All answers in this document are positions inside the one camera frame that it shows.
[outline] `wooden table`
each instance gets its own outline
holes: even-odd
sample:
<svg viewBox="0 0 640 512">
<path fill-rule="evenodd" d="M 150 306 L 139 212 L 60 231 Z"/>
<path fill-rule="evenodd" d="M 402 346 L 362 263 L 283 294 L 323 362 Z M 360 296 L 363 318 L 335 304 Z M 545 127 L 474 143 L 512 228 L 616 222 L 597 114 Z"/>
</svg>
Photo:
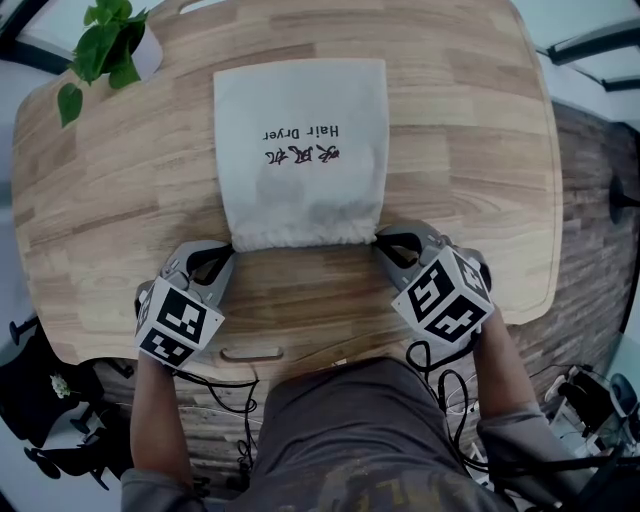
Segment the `wooden table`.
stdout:
<svg viewBox="0 0 640 512">
<path fill-rule="evenodd" d="M 228 0 L 179 14 L 185 3 L 152 13 L 164 61 L 150 82 L 114 92 L 103 77 L 85 88 L 80 120 L 61 129 L 55 95 L 67 73 L 18 113 L 18 240 L 63 360 L 135 358 L 137 285 L 181 242 L 229 239 L 212 75 L 284 59 L 385 59 L 381 225 L 424 219 L 481 250 L 508 322 L 547 311 L 562 227 L 558 145 L 538 60 L 509 0 Z M 243 254 L 221 305 L 227 320 L 188 369 L 268 378 L 406 339 L 394 293 L 368 247 Z"/>
</svg>

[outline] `person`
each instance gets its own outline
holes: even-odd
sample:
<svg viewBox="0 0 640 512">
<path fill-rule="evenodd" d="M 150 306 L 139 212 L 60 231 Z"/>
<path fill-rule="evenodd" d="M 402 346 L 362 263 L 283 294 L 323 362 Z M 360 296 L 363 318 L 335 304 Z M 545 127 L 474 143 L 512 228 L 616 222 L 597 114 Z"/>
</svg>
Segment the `person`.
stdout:
<svg viewBox="0 0 640 512">
<path fill-rule="evenodd" d="M 500 311 L 474 349 L 480 422 L 490 462 L 570 458 L 536 402 Z M 131 419 L 134 469 L 122 476 L 124 512 L 205 510 L 192 491 L 173 379 L 140 354 Z M 519 476 L 538 502 L 575 496 L 588 473 Z M 221 510 L 502 511 L 504 495 L 476 484 L 449 440 L 421 376 L 389 357 L 284 381 L 269 393 L 251 484 Z"/>
</svg>

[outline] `green plant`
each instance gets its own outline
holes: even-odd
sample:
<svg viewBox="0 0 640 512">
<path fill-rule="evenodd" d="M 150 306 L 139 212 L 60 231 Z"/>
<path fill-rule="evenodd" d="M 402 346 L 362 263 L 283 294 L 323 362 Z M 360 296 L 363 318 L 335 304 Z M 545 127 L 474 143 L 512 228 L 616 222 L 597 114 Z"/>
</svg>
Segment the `green plant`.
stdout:
<svg viewBox="0 0 640 512">
<path fill-rule="evenodd" d="M 84 15 L 87 30 L 73 51 L 71 69 L 81 81 L 91 85 L 109 73 L 109 85 L 121 89 L 140 80 L 131 54 L 144 35 L 148 13 L 143 9 L 131 16 L 129 0 L 96 0 Z M 82 110 L 82 90 L 66 84 L 58 91 L 58 109 L 64 128 L 75 121 Z"/>
</svg>

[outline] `wood grain surface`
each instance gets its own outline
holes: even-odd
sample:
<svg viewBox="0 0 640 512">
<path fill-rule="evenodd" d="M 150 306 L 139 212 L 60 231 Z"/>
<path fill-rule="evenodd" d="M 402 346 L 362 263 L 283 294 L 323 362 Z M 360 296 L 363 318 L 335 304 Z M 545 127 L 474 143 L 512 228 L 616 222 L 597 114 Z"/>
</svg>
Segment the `wood grain surface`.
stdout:
<svg viewBox="0 0 640 512">
<path fill-rule="evenodd" d="M 150 17 L 164 60 L 148 83 L 115 92 L 103 77 L 84 88 L 79 121 L 60 129 L 55 95 L 67 73 L 18 113 L 18 241 L 63 360 L 134 358 L 137 285 L 184 241 L 229 240 L 212 75 L 285 59 L 385 59 L 381 225 L 423 219 L 481 250 L 508 322 L 547 311 L 561 243 L 557 136 L 508 0 L 228 0 L 179 14 L 187 3 L 168 0 Z M 406 339 L 393 296 L 367 247 L 243 254 L 221 305 L 227 320 L 188 369 L 274 378 Z"/>
<path fill-rule="evenodd" d="M 556 377 L 572 364 L 591 364 L 605 374 L 617 346 L 627 301 L 634 280 L 638 248 L 640 210 L 628 208 L 622 222 L 609 219 L 609 182 L 617 175 L 630 197 L 640 197 L 638 140 L 633 131 L 576 110 L 556 105 L 560 156 L 562 161 L 564 222 L 556 299 L 542 317 L 525 325 L 512 325 L 509 332 L 520 350 L 543 412 L 557 410 L 557 401 L 544 403 L 544 395 Z M 477 396 L 473 357 L 467 356 L 436 370 L 432 386 L 446 368 L 456 370 L 468 382 L 469 396 Z M 135 376 L 123 379 L 106 365 L 96 370 L 105 389 L 105 398 L 122 404 L 129 415 L 133 403 Z M 187 436 L 191 465 L 196 476 L 211 479 L 210 490 L 218 495 L 226 490 L 229 476 L 238 476 L 236 442 L 244 438 L 242 418 L 220 411 L 206 389 L 175 379 L 182 424 Z M 258 408 L 251 413 L 251 428 L 258 438 L 270 383 L 260 382 L 254 397 Z M 447 393 L 456 388 L 452 381 Z M 242 408 L 247 390 L 221 390 L 223 400 Z M 460 410 L 458 391 L 449 401 Z M 461 416 L 448 415 L 455 431 Z M 477 413 L 467 418 L 462 446 L 482 446 L 476 433 Z"/>
</svg>

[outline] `gray shirt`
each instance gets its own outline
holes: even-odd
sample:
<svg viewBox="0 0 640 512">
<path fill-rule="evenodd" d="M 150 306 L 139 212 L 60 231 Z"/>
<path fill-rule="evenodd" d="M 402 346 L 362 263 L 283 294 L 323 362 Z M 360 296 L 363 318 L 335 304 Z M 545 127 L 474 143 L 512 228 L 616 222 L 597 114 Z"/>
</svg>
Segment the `gray shirt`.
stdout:
<svg viewBox="0 0 640 512">
<path fill-rule="evenodd" d="M 570 458 L 537 404 L 480 421 L 490 460 Z M 394 359 L 362 361 L 285 381 L 267 397 L 251 486 L 233 511 L 502 511 L 476 484 L 448 437 L 424 382 Z M 539 502 L 578 492 L 588 474 L 520 477 L 512 486 Z M 170 478 L 129 470 L 124 512 L 191 512 L 203 504 Z"/>
</svg>

